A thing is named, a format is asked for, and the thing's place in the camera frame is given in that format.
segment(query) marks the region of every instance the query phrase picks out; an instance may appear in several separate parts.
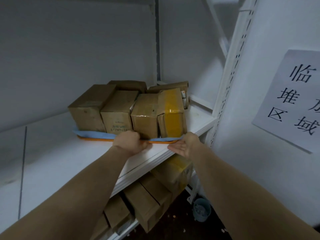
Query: orange tray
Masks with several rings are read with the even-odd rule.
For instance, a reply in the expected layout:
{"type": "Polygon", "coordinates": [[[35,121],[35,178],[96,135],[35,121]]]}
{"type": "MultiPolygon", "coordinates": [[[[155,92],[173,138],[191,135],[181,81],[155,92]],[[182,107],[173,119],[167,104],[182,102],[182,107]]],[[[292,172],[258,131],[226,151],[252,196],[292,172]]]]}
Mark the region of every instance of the orange tray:
{"type": "MultiPolygon", "coordinates": [[[[86,141],[113,141],[113,139],[98,139],[98,138],[87,138],[87,137],[82,137],[78,136],[78,138],[86,141]]],[[[172,141],[148,141],[149,143],[152,144],[173,144],[176,143],[178,140],[172,140],[172,141]]]]}

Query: dark floor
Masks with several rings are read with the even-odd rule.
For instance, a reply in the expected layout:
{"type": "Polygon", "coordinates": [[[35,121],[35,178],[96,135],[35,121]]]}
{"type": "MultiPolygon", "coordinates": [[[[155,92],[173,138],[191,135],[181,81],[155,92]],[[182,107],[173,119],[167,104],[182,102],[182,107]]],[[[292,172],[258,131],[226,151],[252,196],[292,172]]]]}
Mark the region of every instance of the dark floor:
{"type": "Polygon", "coordinates": [[[231,240],[228,232],[224,231],[224,225],[212,209],[206,222],[195,221],[192,214],[192,205],[187,202],[190,194],[183,191],[172,203],[167,212],[162,216],[156,226],[146,234],[139,225],[130,232],[125,240],[157,240],[157,239],[223,239],[231,240]]]}

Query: blue bucket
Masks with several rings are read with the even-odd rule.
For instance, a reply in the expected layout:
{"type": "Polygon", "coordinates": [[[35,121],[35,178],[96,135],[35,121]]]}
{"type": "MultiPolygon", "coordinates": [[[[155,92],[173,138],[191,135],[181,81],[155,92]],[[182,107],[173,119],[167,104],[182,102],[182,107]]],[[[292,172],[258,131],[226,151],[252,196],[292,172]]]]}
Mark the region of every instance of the blue bucket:
{"type": "Polygon", "coordinates": [[[198,222],[205,222],[211,214],[210,202],[203,198],[195,200],[192,212],[198,222]]]}

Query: brown cardboard box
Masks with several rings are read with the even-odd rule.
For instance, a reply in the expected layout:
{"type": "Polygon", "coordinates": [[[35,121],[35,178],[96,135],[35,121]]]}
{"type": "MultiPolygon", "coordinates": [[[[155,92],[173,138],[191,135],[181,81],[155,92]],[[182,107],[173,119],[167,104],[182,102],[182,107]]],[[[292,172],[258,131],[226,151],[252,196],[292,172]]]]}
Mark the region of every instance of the brown cardboard box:
{"type": "Polygon", "coordinates": [[[112,230],[118,235],[134,222],[134,217],[130,214],[130,211],[118,194],[109,199],[104,213],[112,230]]]}
{"type": "Polygon", "coordinates": [[[144,81],[134,81],[134,80],[111,80],[108,84],[115,84],[119,90],[125,91],[139,91],[145,93],[147,90],[147,85],[144,81]]]}
{"type": "Polygon", "coordinates": [[[99,240],[102,236],[109,238],[113,234],[111,227],[108,225],[105,216],[102,214],[98,219],[90,240],[99,240]]]}
{"type": "Polygon", "coordinates": [[[158,94],[140,94],[131,113],[133,130],[141,139],[158,138],[158,94]]]}
{"type": "Polygon", "coordinates": [[[143,229],[148,233],[159,221],[162,210],[155,199],[139,183],[134,182],[123,190],[134,208],[134,214],[143,229]]]}
{"type": "Polygon", "coordinates": [[[181,137],[187,132],[180,89],[164,90],[158,97],[158,125],[161,137],[181,137]]]}
{"type": "Polygon", "coordinates": [[[95,84],[68,106],[79,130],[106,132],[100,110],[115,90],[115,85],[95,84]]]}
{"type": "Polygon", "coordinates": [[[168,210],[172,193],[159,180],[157,180],[151,173],[147,173],[139,179],[141,185],[148,191],[148,193],[158,202],[161,209],[161,216],[168,210]]]}
{"type": "Polygon", "coordinates": [[[172,193],[172,201],[174,201],[188,185],[192,169],[190,160],[174,154],[150,172],[172,193]]]}
{"type": "Polygon", "coordinates": [[[171,84],[152,86],[147,90],[147,93],[158,93],[162,90],[180,88],[183,106],[185,109],[187,109],[189,106],[188,87],[189,87],[189,82],[182,81],[182,82],[176,82],[176,83],[171,83],[171,84]]]}
{"type": "Polygon", "coordinates": [[[100,114],[107,133],[118,135],[132,130],[130,114],[138,94],[138,91],[116,91],[101,109],[100,114]]]}

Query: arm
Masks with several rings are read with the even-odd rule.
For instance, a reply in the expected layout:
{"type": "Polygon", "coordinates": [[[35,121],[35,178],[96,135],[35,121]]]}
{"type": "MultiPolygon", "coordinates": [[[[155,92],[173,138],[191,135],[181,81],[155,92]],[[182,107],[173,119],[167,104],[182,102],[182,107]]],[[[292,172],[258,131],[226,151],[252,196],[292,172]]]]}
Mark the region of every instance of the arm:
{"type": "Polygon", "coordinates": [[[205,190],[232,239],[320,239],[320,234],[259,184],[218,158],[193,133],[168,149],[193,161],[205,190]]]}
{"type": "Polygon", "coordinates": [[[46,201],[0,235],[4,239],[89,239],[127,159],[143,149],[137,132],[118,135],[112,147],[46,201]]]}

